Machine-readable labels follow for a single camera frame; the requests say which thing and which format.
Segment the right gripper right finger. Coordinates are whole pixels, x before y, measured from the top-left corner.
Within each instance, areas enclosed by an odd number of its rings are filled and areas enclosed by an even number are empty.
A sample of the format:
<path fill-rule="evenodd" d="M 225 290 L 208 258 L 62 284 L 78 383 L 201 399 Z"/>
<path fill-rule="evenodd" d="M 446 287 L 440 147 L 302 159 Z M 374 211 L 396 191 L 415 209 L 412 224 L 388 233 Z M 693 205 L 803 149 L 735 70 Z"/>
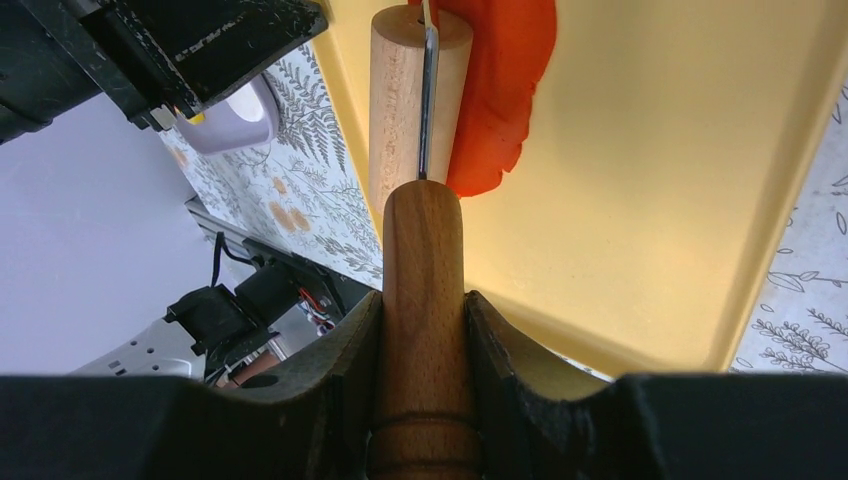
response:
<path fill-rule="evenodd" d="M 600 382 L 465 297 L 488 479 L 843 479 L 847 379 L 627 374 Z"/>

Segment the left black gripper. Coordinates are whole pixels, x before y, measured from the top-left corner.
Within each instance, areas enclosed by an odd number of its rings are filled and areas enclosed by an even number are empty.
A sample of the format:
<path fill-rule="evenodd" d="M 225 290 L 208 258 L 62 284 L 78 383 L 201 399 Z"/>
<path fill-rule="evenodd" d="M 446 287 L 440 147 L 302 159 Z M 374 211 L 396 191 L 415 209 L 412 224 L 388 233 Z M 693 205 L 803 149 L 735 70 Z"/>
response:
<path fill-rule="evenodd" d="M 327 30 L 316 1 L 3 1 L 1 142 L 106 94 L 140 129 L 196 114 Z"/>

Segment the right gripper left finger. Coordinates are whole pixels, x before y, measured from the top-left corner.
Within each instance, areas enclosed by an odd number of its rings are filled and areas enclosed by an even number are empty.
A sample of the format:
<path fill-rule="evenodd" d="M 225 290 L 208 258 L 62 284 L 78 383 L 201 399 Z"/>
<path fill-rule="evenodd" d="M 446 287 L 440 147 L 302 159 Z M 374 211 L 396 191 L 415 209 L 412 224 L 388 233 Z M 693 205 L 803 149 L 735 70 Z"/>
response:
<path fill-rule="evenodd" d="M 5 377 L 5 479 L 361 479 L 382 298 L 240 388 L 176 376 Z"/>

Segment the wooden dough roller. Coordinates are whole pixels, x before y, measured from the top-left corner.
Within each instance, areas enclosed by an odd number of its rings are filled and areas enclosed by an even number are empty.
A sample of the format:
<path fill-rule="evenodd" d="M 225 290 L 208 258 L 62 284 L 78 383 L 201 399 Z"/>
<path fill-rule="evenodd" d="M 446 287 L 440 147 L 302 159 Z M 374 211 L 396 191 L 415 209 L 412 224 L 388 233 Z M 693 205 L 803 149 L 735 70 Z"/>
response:
<path fill-rule="evenodd" d="M 371 21 L 370 199 L 383 227 L 383 320 L 367 473 L 478 479 L 462 214 L 446 183 L 473 41 L 433 1 Z"/>

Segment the yellow tray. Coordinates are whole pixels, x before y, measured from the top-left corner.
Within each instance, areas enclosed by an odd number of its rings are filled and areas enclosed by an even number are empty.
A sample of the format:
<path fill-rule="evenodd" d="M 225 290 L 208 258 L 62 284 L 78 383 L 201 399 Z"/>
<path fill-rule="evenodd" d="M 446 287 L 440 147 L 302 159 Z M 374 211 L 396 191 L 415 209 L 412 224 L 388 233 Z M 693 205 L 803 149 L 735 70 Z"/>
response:
<path fill-rule="evenodd" d="M 462 200 L 465 284 L 609 376 L 726 369 L 847 75 L 843 1 L 447 1 L 547 54 Z"/>

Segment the red dough ball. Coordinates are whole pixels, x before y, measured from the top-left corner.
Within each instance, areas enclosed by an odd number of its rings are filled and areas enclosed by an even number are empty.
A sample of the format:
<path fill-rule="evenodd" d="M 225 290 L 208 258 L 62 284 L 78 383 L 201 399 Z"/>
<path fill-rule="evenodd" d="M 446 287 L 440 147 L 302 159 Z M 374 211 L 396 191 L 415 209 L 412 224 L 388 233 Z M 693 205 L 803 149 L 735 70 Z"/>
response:
<path fill-rule="evenodd" d="M 447 185 L 460 197 L 497 188 L 528 138 L 533 97 L 557 39 L 554 0 L 436 1 L 473 42 Z"/>

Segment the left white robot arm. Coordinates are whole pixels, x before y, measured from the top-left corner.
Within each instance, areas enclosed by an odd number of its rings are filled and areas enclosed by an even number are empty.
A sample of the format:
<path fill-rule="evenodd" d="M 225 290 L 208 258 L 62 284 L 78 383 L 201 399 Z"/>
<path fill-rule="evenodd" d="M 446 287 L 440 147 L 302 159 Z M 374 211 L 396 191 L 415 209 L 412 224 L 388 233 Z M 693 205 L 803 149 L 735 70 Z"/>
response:
<path fill-rule="evenodd" d="M 1 140 L 41 131 L 101 94 L 137 128 L 168 131 L 328 25 L 314 1 L 5 1 Z M 270 322 L 266 308 L 205 286 L 86 373 L 201 379 L 265 344 Z"/>

